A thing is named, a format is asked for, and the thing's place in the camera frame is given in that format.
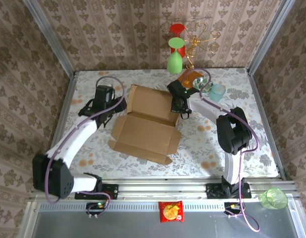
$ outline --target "tabletop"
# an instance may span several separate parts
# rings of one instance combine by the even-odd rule
[[[244,68],[208,69],[214,83],[226,86],[226,93],[219,104],[227,108],[240,107],[244,110],[249,125],[258,135],[259,150],[247,153],[244,157],[245,177],[276,177],[278,172],[273,155],[257,108],[253,90]],[[78,117],[78,112],[95,96],[95,85],[104,75],[119,78],[126,90],[126,101],[132,84],[167,91],[166,86],[181,74],[173,75],[163,69],[157,70],[114,70],[81,71],[77,78],[76,89],[71,101],[65,132]],[[116,97],[122,94],[118,82],[104,79],[103,84],[113,84]],[[210,177],[221,176],[224,170],[224,152],[218,144],[216,125],[197,112],[189,119],[179,119],[177,129],[182,137],[176,154],[169,157],[173,162],[161,165],[113,151],[108,141],[113,139],[112,127],[121,112],[114,115],[104,128],[101,126],[82,146],[74,158],[71,171],[93,173],[107,178],[134,177]],[[255,147],[255,140],[250,141],[250,148]]]

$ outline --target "gold wire ornament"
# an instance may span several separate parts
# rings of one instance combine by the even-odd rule
[[[186,57],[189,61],[189,64],[186,65],[186,68],[187,69],[192,69],[192,68],[195,68],[194,65],[193,65],[193,62],[191,61],[191,58],[193,57],[196,57],[197,55],[197,51],[196,51],[196,46],[202,48],[203,50],[207,51],[207,52],[210,52],[210,53],[215,53],[218,51],[218,46],[217,45],[209,45],[209,50],[205,49],[203,46],[201,46],[201,43],[203,42],[208,42],[208,41],[212,41],[212,40],[216,40],[218,39],[221,34],[219,31],[211,31],[211,35],[213,38],[211,39],[208,39],[208,40],[204,40],[204,41],[201,41],[200,40],[200,37],[202,36],[202,34],[205,32],[205,30],[207,29],[207,25],[205,23],[200,23],[200,22],[197,22],[195,24],[196,28],[200,28],[202,26],[204,26],[204,29],[203,31],[200,33],[199,36],[192,36],[188,30],[185,28],[185,30],[187,31],[188,35],[189,35],[189,40],[185,40],[185,42],[189,42],[190,45],[185,49],[185,54],[186,54]]]

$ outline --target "snack package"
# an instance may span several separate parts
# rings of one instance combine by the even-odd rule
[[[159,218],[163,222],[184,222],[183,201],[158,202]]]

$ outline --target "white table surface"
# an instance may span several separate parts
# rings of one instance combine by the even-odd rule
[[[208,69],[214,83],[226,86],[226,93],[219,102],[228,108],[236,106],[245,111],[250,126],[260,140],[260,149],[249,153],[244,160],[245,177],[276,177],[278,172],[266,137],[255,97],[243,68]],[[78,112],[95,96],[97,79],[111,75],[123,81],[128,101],[131,84],[165,90],[167,84],[180,76],[166,70],[120,70],[120,71],[81,71],[68,113],[65,132],[78,117]],[[104,84],[113,83],[116,95],[122,94],[119,83],[106,79]],[[182,138],[176,154],[170,155],[170,165],[160,165],[113,151],[108,146],[111,130],[118,115],[114,115],[106,128],[101,126],[77,153],[71,171],[93,173],[107,178],[134,177],[210,177],[221,176],[224,169],[224,153],[220,148],[216,126],[201,114],[193,112],[189,120],[179,120],[177,128]]]

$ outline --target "open cardboard box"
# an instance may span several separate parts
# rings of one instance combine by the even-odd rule
[[[163,165],[177,152],[181,133],[175,128],[179,114],[172,113],[169,92],[132,85],[127,115],[113,126],[109,147],[115,151]]]

